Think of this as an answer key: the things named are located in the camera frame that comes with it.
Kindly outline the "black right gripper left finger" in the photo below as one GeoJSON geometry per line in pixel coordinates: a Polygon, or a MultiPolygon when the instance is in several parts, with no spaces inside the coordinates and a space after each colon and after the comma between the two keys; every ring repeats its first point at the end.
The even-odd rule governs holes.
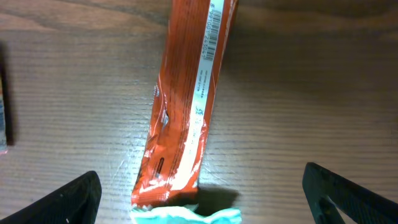
{"type": "Polygon", "coordinates": [[[101,194],[100,178],[91,170],[3,218],[1,224],[94,224],[101,194]]]}

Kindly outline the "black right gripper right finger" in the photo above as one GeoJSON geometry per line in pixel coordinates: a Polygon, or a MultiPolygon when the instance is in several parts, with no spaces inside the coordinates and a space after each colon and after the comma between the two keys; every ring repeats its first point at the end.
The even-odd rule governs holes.
{"type": "Polygon", "coordinates": [[[314,162],[305,166],[302,187],[316,224],[397,223],[397,204],[314,162]]]}

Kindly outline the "light blue wet wipes pack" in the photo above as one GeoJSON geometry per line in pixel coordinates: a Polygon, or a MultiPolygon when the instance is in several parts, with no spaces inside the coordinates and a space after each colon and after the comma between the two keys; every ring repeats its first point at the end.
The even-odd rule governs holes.
{"type": "Polygon", "coordinates": [[[194,212],[197,205],[182,207],[134,207],[129,216],[133,224],[241,224],[242,215],[238,208],[226,208],[203,216],[194,212]]]}

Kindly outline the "orange small carton box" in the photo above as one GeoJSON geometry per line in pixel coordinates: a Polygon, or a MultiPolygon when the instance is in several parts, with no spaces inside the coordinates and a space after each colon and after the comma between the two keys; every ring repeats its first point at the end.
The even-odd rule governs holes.
{"type": "Polygon", "coordinates": [[[1,84],[1,102],[0,102],[0,116],[1,116],[1,122],[0,122],[0,128],[1,128],[1,133],[0,133],[0,154],[6,154],[7,153],[7,136],[6,136],[6,118],[5,118],[5,110],[4,110],[4,98],[3,98],[3,91],[2,91],[2,84],[1,84]]]}

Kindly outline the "red chocolate wafer bar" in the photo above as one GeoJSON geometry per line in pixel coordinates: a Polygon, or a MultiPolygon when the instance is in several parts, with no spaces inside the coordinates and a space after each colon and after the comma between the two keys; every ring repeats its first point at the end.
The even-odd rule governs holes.
{"type": "Polygon", "coordinates": [[[194,198],[237,0],[172,3],[147,142],[131,203],[194,198]]]}

